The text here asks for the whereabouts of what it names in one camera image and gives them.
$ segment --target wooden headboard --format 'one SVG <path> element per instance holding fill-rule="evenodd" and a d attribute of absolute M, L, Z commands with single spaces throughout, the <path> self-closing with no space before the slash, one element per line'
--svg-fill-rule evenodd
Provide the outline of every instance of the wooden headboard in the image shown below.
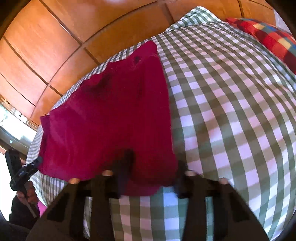
<path fill-rule="evenodd" d="M 222 20 L 245 17 L 275 24 L 264 0 L 31 0 L 11 23 L 6 21 L 0 94 L 40 124 L 39 117 L 94 67 L 163 32 L 198 5 Z"/>

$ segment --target green and white checkered pillow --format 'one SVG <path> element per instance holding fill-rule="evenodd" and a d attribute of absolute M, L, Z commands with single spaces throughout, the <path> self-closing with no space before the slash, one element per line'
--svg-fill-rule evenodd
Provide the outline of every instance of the green and white checkered pillow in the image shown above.
<path fill-rule="evenodd" d="M 54 108 L 108 62 L 126 58 L 148 40 L 157 44 L 168 83 L 177 158 L 205 178 L 228 178 L 274 239 L 295 210 L 296 76 L 252 36 L 205 8 L 196 7 L 164 33 L 111 57 L 72 86 Z M 39 127 L 27 162 L 38 156 L 42 134 Z M 39 172 L 32 181 L 46 205 L 66 184 Z M 187 200 L 178 200 L 171 188 L 151 197 L 112 199 L 115 238 L 180 240 L 186 208 Z M 207 199 L 208 240 L 213 238 L 212 209 Z M 90 215 L 87 199 L 87 237 Z"/>

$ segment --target person's hand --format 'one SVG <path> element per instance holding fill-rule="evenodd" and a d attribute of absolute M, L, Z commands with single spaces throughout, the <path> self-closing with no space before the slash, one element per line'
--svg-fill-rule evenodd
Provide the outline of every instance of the person's hand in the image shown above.
<path fill-rule="evenodd" d="M 37 197 L 37 194 L 35 193 L 36 189 L 33 186 L 33 183 L 31 181 L 28 181 L 28 184 L 26 185 L 29 186 L 29 189 L 27 190 L 28 203 L 37 204 L 39 199 Z M 21 191 L 17 191 L 17 198 L 22 204 L 26 204 L 25 195 Z"/>

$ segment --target multicolored plaid pillow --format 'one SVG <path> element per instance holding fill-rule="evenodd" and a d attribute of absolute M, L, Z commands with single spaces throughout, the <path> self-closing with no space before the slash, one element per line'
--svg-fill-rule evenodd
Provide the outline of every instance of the multicolored plaid pillow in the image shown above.
<path fill-rule="evenodd" d="M 227 18 L 226 21 L 252 35 L 296 74 L 296 41 L 290 33 L 254 19 Z"/>

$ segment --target folded garment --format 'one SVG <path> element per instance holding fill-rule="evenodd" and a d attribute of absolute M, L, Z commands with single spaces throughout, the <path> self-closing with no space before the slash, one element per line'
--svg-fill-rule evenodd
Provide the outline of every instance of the folded garment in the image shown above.
<path fill-rule="evenodd" d="M 85 80 L 63 105 L 41 117 L 41 124 L 43 174 L 88 180 L 130 149 L 135 160 L 126 195 L 152 195 L 172 184 L 177 161 L 168 89 L 152 41 Z"/>

